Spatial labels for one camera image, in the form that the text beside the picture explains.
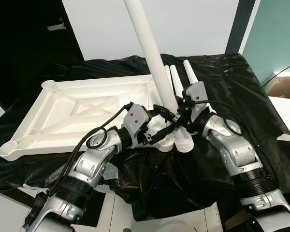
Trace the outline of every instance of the cable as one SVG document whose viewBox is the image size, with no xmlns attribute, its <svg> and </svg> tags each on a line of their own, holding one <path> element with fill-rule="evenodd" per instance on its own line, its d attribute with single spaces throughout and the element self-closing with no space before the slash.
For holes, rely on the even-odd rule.
<svg viewBox="0 0 290 232">
<path fill-rule="evenodd" d="M 75 146 L 75 148 L 73 149 L 67 163 L 65 164 L 65 166 L 63 167 L 61 173 L 59 174 L 56 182 L 54 183 L 54 185 L 52 186 L 52 188 L 50 189 L 50 191 L 48 192 L 48 195 L 51 196 L 54 194 L 55 190 L 58 187 L 58 184 L 60 182 L 60 180 L 62 180 L 70 171 L 70 169 L 73 166 L 73 162 L 75 160 L 75 157 L 79 151 L 79 149 L 82 147 L 83 143 L 93 134 L 97 133 L 100 130 L 103 130 L 104 133 L 106 131 L 106 129 L 104 128 L 105 126 L 107 126 L 107 124 L 109 124 L 111 121 L 113 121 L 116 117 L 118 117 L 122 111 L 129 110 L 131 108 L 131 106 L 133 105 L 132 102 L 130 102 L 129 104 L 124 105 L 116 114 L 114 114 L 109 120 L 107 120 L 103 125 L 101 125 L 100 127 L 94 128 L 91 131 L 89 131 L 80 141 L 79 143 Z M 101 146 L 106 140 L 106 136 L 104 136 L 103 140 L 101 141 L 101 143 L 98 146 Z"/>
<path fill-rule="evenodd" d="M 280 71 L 279 73 L 277 73 L 275 76 L 271 77 L 270 80 L 268 80 L 264 85 L 262 85 L 262 88 L 264 86 L 266 86 L 271 80 L 273 80 L 275 77 L 277 77 L 279 74 L 281 74 L 283 71 L 287 70 L 288 68 L 290 68 L 290 66 L 286 67 L 284 70 Z"/>
<path fill-rule="evenodd" d="M 235 113 L 235 115 L 231 114 L 235 120 L 239 121 L 242 125 L 244 125 L 244 121 L 242 119 L 242 117 L 238 114 L 237 110 L 235 110 L 235 108 L 227 103 L 224 103 L 222 101 L 216 101 L 216 100 L 205 100 L 205 101 L 193 101 L 193 104 L 197 105 L 197 104 L 204 104 L 204 103 L 210 103 L 210 104 L 219 104 L 219 105 L 223 105 L 225 107 L 227 107 L 228 109 L 230 109 L 231 111 L 233 111 Z"/>
<path fill-rule="evenodd" d="M 102 144 L 104 144 L 104 142 L 105 142 L 105 140 L 106 140 L 106 138 L 107 138 L 107 130 L 106 130 L 105 128 L 101 128 L 101 130 L 103 130 L 103 132 L 104 132 L 104 136 L 103 136 L 102 141 L 101 141 L 99 144 L 98 144 L 98 142 L 97 142 L 98 145 L 91 146 L 91 145 L 90 145 L 90 140 L 91 140 L 91 138 L 93 137 L 93 136 L 91 136 L 91 137 L 90 137 L 89 139 L 87 139 L 87 141 L 86 141 L 86 146 L 87 146 L 88 148 L 90 148 L 90 149 L 96 149 L 96 148 L 102 146 Z"/>
</svg>

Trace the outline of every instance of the black cloth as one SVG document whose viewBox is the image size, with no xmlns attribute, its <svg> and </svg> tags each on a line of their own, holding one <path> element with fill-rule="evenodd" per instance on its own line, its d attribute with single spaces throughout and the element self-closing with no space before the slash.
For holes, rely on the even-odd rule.
<svg viewBox="0 0 290 232">
<path fill-rule="evenodd" d="M 221 116 L 237 112 L 249 127 L 251 139 L 260 147 L 262 161 L 274 170 L 283 193 L 290 194 L 290 142 L 278 141 L 290 134 L 279 114 L 261 88 L 246 60 L 239 54 L 174 57 L 162 55 L 165 65 L 174 64 L 184 87 L 189 85 L 183 61 L 188 59 L 198 79 L 204 81 L 210 100 L 232 106 L 233 110 L 213 104 Z M 144 58 L 132 56 L 119 60 L 91 60 L 75 65 L 50 64 L 18 100 L 0 117 L 0 146 L 9 141 L 39 95 L 45 80 L 70 81 L 149 74 Z M 112 163 L 119 179 L 107 184 L 126 202 L 142 205 L 156 218 L 163 218 L 210 206 L 223 196 L 236 194 L 219 153 L 210 143 L 194 136 L 194 149 L 186 154 L 176 148 L 162 153 L 157 149 L 125 150 Z M 26 183 L 49 187 L 57 178 L 69 154 L 23 156 L 13 162 L 0 157 L 0 192 Z"/>
</svg>

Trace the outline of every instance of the white plastic tray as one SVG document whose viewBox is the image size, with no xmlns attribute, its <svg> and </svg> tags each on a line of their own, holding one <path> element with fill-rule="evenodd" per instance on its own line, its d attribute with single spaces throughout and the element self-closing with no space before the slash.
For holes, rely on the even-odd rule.
<svg viewBox="0 0 290 232">
<path fill-rule="evenodd" d="M 71 152 L 91 129 L 102 125 L 123 105 L 134 102 L 152 109 L 160 104 L 151 75 L 42 83 L 42 91 L 10 141 L 0 148 L 8 161 L 24 155 Z M 126 111 L 106 128 L 120 128 Z M 154 134 L 165 127 L 162 117 L 148 125 Z M 158 143 L 164 152 L 173 148 L 173 135 Z"/>
</svg>

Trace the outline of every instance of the wire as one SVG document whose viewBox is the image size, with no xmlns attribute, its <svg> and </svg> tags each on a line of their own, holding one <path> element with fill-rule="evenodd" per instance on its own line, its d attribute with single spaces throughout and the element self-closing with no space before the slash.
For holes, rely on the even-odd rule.
<svg viewBox="0 0 290 232">
<path fill-rule="evenodd" d="M 48 195 L 53 195 L 54 192 L 57 190 L 58 184 L 60 182 L 60 180 L 62 180 L 70 171 L 70 169 L 73 166 L 73 162 L 75 160 L 75 157 L 77 155 L 77 153 L 79 152 L 79 149 L 82 147 L 83 143 L 93 134 L 97 133 L 100 130 L 103 130 L 104 132 L 106 131 L 106 129 L 104 128 L 105 126 L 107 126 L 111 121 L 113 121 L 116 117 L 118 117 L 122 111 L 129 110 L 131 108 L 131 106 L 133 105 L 132 102 L 130 102 L 129 104 L 124 105 L 116 114 L 114 114 L 109 120 L 107 120 L 103 125 L 101 125 L 100 127 L 94 128 L 91 131 L 89 131 L 80 141 L 79 143 L 75 146 L 75 148 L 73 149 L 68 161 L 66 162 L 65 166 L 63 167 L 61 173 L 59 174 L 56 182 L 54 183 L 54 185 L 52 186 L 52 188 L 50 189 L 50 191 L 48 192 Z M 102 142 L 98 145 L 101 146 L 104 142 L 105 142 L 106 138 L 104 136 Z"/>
<path fill-rule="evenodd" d="M 223 105 L 223 106 L 227 107 L 228 109 L 233 111 L 236 116 L 234 114 L 227 114 L 227 115 L 232 115 L 235 118 L 235 120 L 239 121 L 242 125 L 244 125 L 244 121 L 243 121 L 242 117 L 238 114 L 237 110 L 235 110 L 235 108 L 233 106 L 231 106 L 230 104 L 227 104 L 227 103 L 222 102 L 222 101 L 216 101 L 216 100 L 205 100 L 205 101 L 194 101 L 193 102 L 193 104 L 195 104 L 195 105 L 204 104 L 204 103 L 219 104 L 219 105 Z"/>
<path fill-rule="evenodd" d="M 229 120 L 229 119 L 227 119 L 226 117 L 224 117 L 223 118 L 223 122 L 224 122 L 224 124 L 226 125 L 226 127 L 233 133 L 233 134 L 236 134 L 236 135 L 239 135 L 239 136 L 242 136 L 242 133 L 238 133 L 238 132 L 236 132 L 235 130 L 233 130 L 232 128 L 231 128 L 231 126 L 229 125 L 229 123 L 228 123 L 228 121 L 227 120 Z"/>
<path fill-rule="evenodd" d="M 283 71 L 287 70 L 288 68 L 290 68 L 290 66 L 286 67 L 284 70 L 280 71 L 279 73 L 277 73 L 275 76 L 271 77 L 270 80 L 268 80 L 264 85 L 262 85 L 262 88 L 264 86 L 266 86 L 271 80 L 273 80 L 275 77 L 277 77 L 279 74 L 281 74 Z"/>
<path fill-rule="evenodd" d="M 90 140 L 91 140 L 91 138 L 92 138 L 93 136 L 91 136 L 89 139 L 87 139 L 87 141 L 86 141 L 86 146 L 87 146 L 89 149 L 96 149 L 96 148 L 102 146 L 102 144 L 104 144 L 104 142 L 105 142 L 105 140 L 106 140 L 106 138 L 107 138 L 107 130 L 106 130 L 105 128 L 101 128 L 101 130 L 103 130 L 103 132 L 104 132 L 104 136 L 103 136 L 102 141 L 101 141 L 99 144 L 98 144 L 98 142 L 97 142 L 98 145 L 95 145 L 95 146 L 91 146 L 91 145 L 90 145 Z"/>
</svg>

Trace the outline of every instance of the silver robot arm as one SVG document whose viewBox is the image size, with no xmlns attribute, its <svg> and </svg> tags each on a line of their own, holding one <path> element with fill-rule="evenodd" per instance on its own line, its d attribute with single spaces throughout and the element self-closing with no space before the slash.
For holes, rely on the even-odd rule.
<svg viewBox="0 0 290 232">
<path fill-rule="evenodd" d="M 73 232 L 70 225 L 77 224 L 82 217 L 113 155 L 125 148 L 135 148 L 140 143 L 153 144 L 174 129 L 171 126 L 167 132 L 165 129 L 158 131 L 158 136 L 148 135 L 146 131 L 151 114 L 141 105 L 132 102 L 130 105 L 121 128 L 104 129 L 104 133 L 93 135 L 87 142 L 88 150 L 59 182 L 54 194 L 37 198 L 37 205 L 25 220 L 27 232 Z"/>
<path fill-rule="evenodd" d="M 188 132 L 201 133 L 209 140 L 237 187 L 241 204 L 263 231 L 290 227 L 290 205 L 267 174 L 253 145 L 242 135 L 241 127 L 209 111 L 202 81 L 186 88 L 183 97 L 177 115 L 161 110 L 161 106 L 154 106 L 154 109 L 174 124 L 184 126 Z"/>
</svg>

